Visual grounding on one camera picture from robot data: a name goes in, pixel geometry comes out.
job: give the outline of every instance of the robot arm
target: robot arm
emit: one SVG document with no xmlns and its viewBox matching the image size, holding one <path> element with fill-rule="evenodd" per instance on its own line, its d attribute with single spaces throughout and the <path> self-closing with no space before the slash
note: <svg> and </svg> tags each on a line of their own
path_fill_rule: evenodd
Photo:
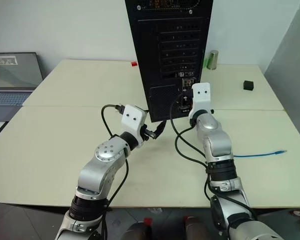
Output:
<svg viewBox="0 0 300 240">
<path fill-rule="evenodd" d="M 193 108 L 189 113 L 203 144 L 207 162 L 208 186 L 215 227 L 231 240 L 283 240 L 251 212 L 240 177 L 234 165 L 230 137 L 210 111 L 210 84 L 192 86 Z"/>
<path fill-rule="evenodd" d="M 122 112 L 122 134 L 100 144 L 81 170 L 71 208 L 66 212 L 55 240 L 92 240 L 100 237 L 96 229 L 109 206 L 107 199 L 116 172 L 131 151 L 149 137 L 156 139 L 165 127 L 161 122 L 155 132 L 144 124 L 147 112 L 126 105 Z"/>
</svg>

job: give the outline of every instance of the black pc case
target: black pc case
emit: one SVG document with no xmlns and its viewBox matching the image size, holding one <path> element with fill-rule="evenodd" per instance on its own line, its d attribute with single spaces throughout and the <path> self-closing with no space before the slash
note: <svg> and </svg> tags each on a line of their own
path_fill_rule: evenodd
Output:
<svg viewBox="0 0 300 240">
<path fill-rule="evenodd" d="M 169 119 L 179 93 L 199 83 L 213 0 L 125 0 L 151 121 Z M 185 117 L 192 100 L 175 105 Z"/>
</svg>

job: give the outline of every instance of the white table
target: white table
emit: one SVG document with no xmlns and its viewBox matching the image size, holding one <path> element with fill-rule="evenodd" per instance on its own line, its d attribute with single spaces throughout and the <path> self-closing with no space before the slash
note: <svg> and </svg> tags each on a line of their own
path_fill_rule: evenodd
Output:
<svg viewBox="0 0 300 240">
<path fill-rule="evenodd" d="M 288 150 L 282 155 L 235 160 L 251 206 L 300 207 L 300 135 L 287 114 L 218 110 L 215 118 L 230 135 L 234 154 Z M 119 133 L 121 115 L 107 110 L 106 119 Z M 179 130 L 188 127 L 186 118 L 176 119 L 175 124 Z M 132 152 L 127 182 L 112 206 L 210 206 L 203 194 L 205 170 L 176 153 L 174 138 L 167 123 L 157 140 Z M 201 146 L 195 132 L 186 138 Z M 81 168 L 106 139 L 99 107 L 21 108 L 0 134 L 0 202 L 69 206 Z M 180 149 L 199 158 L 182 143 Z M 125 167 L 117 173 L 112 192 L 124 173 Z"/>
<path fill-rule="evenodd" d="M 243 82 L 254 82 L 253 91 Z M 218 110 L 283 110 L 257 65 L 219 65 L 204 69 L 212 107 Z M 125 61 L 63 60 L 24 102 L 24 106 L 101 107 L 135 104 L 147 109 L 139 67 Z"/>
</svg>

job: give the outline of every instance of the black wire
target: black wire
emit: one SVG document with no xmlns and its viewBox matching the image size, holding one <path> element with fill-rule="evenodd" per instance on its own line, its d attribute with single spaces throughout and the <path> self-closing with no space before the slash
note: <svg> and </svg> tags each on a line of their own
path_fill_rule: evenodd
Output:
<svg viewBox="0 0 300 240">
<path fill-rule="evenodd" d="M 106 129 L 108 130 L 110 136 L 113 137 L 113 134 L 112 134 L 112 132 L 111 132 L 111 130 L 110 130 L 108 124 L 106 123 L 105 118 L 104 118 L 104 110 L 105 110 L 106 108 L 109 108 L 109 107 L 111 107 L 111 108 L 114 107 L 114 108 L 115 108 L 115 105 L 113 105 L 113 104 L 107 104 L 107 105 L 104 105 L 103 108 L 101 109 L 101 117 L 102 117 L 103 123 L 104 123 Z"/>
<path fill-rule="evenodd" d="M 228 225 L 228 240 L 231 240 L 231 236 L 230 236 L 230 227 L 232 226 L 233 223 L 229 223 Z"/>
<path fill-rule="evenodd" d="M 205 184 L 204 184 L 204 194 L 205 194 L 205 196 L 206 196 L 206 198 L 207 198 L 208 200 L 210 200 L 210 197 L 209 197 L 209 195 L 208 195 L 208 193 L 207 193 L 207 191 L 206 191 L 206 188 L 207 188 L 207 186 L 208 186 L 208 181 L 209 181 L 209 179 L 210 179 L 210 174 L 208 173 L 208 176 L 207 176 L 206 181 L 205 181 Z"/>
<path fill-rule="evenodd" d="M 117 188 L 117 190 L 114 192 L 114 194 L 112 195 L 112 197 L 109 200 L 109 205 L 111 204 L 111 202 L 113 201 L 113 199 L 115 198 L 115 196 L 117 195 L 117 193 L 120 191 L 120 189 L 122 188 L 123 184 L 125 183 L 125 180 L 128 177 L 129 174 L 129 163 L 128 163 L 128 159 L 125 160 L 125 166 L 126 166 L 126 171 L 125 171 L 125 176 L 121 182 L 121 184 L 119 185 L 119 187 Z"/>
<path fill-rule="evenodd" d="M 112 104 L 107 104 L 105 106 L 103 106 L 103 108 L 101 109 L 101 117 L 103 120 L 103 123 L 107 129 L 107 131 L 109 132 L 110 136 L 113 137 L 113 134 L 108 126 L 108 124 L 106 123 L 105 117 L 104 117 L 104 110 L 108 107 L 114 107 L 116 108 L 116 105 L 112 105 Z M 118 192 L 120 191 L 120 189 L 122 188 L 122 186 L 124 185 L 128 174 L 129 174 L 129 163 L 128 163 L 128 159 L 125 159 L 125 165 L 126 165 L 126 171 L 125 171 L 125 176 L 121 182 L 121 184 L 119 185 L 119 187 L 116 189 L 116 191 L 114 192 L 114 194 L 112 195 L 112 197 L 109 200 L 109 203 L 107 204 L 106 209 L 104 210 L 104 213 L 102 214 L 102 225 L 101 225 L 101 239 L 103 240 L 107 240 L 108 239 L 108 228 L 106 225 L 106 212 L 109 209 L 109 205 L 111 204 L 111 202 L 113 201 L 113 199 L 115 198 L 115 196 L 118 194 Z"/>
<path fill-rule="evenodd" d="M 226 196 L 226 195 L 224 195 L 224 194 L 222 194 L 222 193 L 220 193 L 220 192 L 218 192 L 218 191 L 215 191 L 215 190 L 211 187 L 211 184 L 210 184 L 210 178 L 208 178 L 207 185 L 208 185 L 209 190 L 211 191 L 211 193 L 213 193 L 214 195 L 216 195 L 216 196 L 218 196 L 218 197 L 220 197 L 220 198 L 223 198 L 223 199 L 225 199 L 225 200 L 227 200 L 227 201 L 233 202 L 233 203 L 235 203 L 235 204 L 237 204 L 237 205 L 240 205 L 240 206 L 244 207 L 245 209 L 247 209 L 248 211 L 251 212 L 251 214 L 252 214 L 254 220 L 257 221 L 258 216 L 257 216 L 256 213 L 254 212 L 254 210 L 251 209 L 249 206 L 247 206 L 246 204 L 241 203 L 240 201 L 237 201 L 237 200 L 235 200 L 235 199 L 233 199 L 233 198 L 229 198 L 228 196 Z"/>
<path fill-rule="evenodd" d="M 190 127 L 190 128 L 188 128 L 188 129 L 183 130 L 182 132 L 180 132 L 180 136 L 181 136 L 183 133 L 188 132 L 189 130 L 192 130 L 193 128 L 194 128 L 194 127 Z M 201 161 L 199 161 L 199 160 L 195 160 L 195 159 L 190 158 L 190 157 L 188 157 L 188 156 L 185 156 L 183 153 L 180 152 L 180 150 L 179 150 L 179 148 L 178 148 L 178 139 L 179 139 L 179 138 L 180 138 L 179 136 L 176 136 L 175 141 L 174 141 L 174 146 L 175 146 L 175 150 L 177 151 L 177 153 L 178 153 L 179 155 L 181 155 L 182 157 L 184 157 L 185 159 L 190 160 L 190 161 L 195 162 L 195 163 L 198 163 L 198 164 L 202 165 L 203 167 L 207 168 L 206 164 L 204 164 L 203 162 L 201 162 Z"/>
<path fill-rule="evenodd" d="M 185 142 L 186 145 L 190 146 L 191 148 L 193 148 L 195 151 L 197 151 L 199 154 L 201 154 L 203 157 L 205 157 L 205 154 L 200 151 L 199 149 L 197 149 L 196 147 L 194 147 L 192 144 L 190 144 L 188 141 L 186 141 L 180 134 L 179 132 L 176 130 L 175 126 L 174 126 L 174 123 L 173 123 L 173 119 L 172 119 L 172 111 L 173 111 L 173 106 L 174 104 L 176 103 L 176 101 L 181 97 L 183 96 L 183 93 L 179 94 L 177 96 L 177 98 L 172 102 L 171 106 L 170 106 L 170 121 L 171 121 L 171 125 L 172 125 L 172 128 L 174 130 L 174 132 L 176 133 L 176 135 L 183 141 Z"/>
<path fill-rule="evenodd" d="M 194 127 L 190 127 L 190 128 L 188 128 L 188 129 L 185 129 L 185 130 L 181 131 L 181 132 L 180 132 L 180 135 L 182 135 L 183 133 L 185 133 L 185 132 L 187 132 L 187 131 L 189 131 L 189 130 L 192 130 L 193 128 L 194 128 Z M 190 158 L 190 157 L 188 157 L 188 156 L 185 156 L 183 153 L 181 153 L 180 150 L 179 150 L 179 148 L 178 148 L 178 139 L 179 139 L 179 136 L 176 136 L 175 141 L 174 141 L 174 146 L 175 146 L 175 150 L 177 151 L 177 153 L 178 153 L 179 155 L 181 155 L 182 157 L 184 157 L 185 159 L 190 160 L 190 161 L 195 162 L 195 163 L 198 163 L 198 164 L 202 165 L 203 167 L 207 168 L 206 164 L 204 164 L 203 162 L 201 162 L 201 161 L 199 161 L 199 160 L 195 160 L 195 159 Z M 208 200 L 210 200 L 210 197 L 208 196 L 208 194 L 207 194 L 207 192 L 206 192 L 206 188 L 207 188 L 207 183 L 208 183 L 208 179 L 209 179 L 209 178 L 210 178 L 210 175 L 208 174 L 208 178 L 206 179 L 205 184 L 204 184 L 204 194 L 205 194 L 205 196 L 206 196 L 206 198 L 207 198 Z"/>
</svg>

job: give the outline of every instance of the laptop keyboard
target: laptop keyboard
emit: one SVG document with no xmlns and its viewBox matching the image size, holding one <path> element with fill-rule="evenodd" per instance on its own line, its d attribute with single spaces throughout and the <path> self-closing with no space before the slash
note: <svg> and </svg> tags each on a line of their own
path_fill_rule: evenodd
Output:
<svg viewBox="0 0 300 240">
<path fill-rule="evenodd" d="M 0 92 L 0 106 L 22 106 L 31 93 L 1 93 Z"/>
</svg>

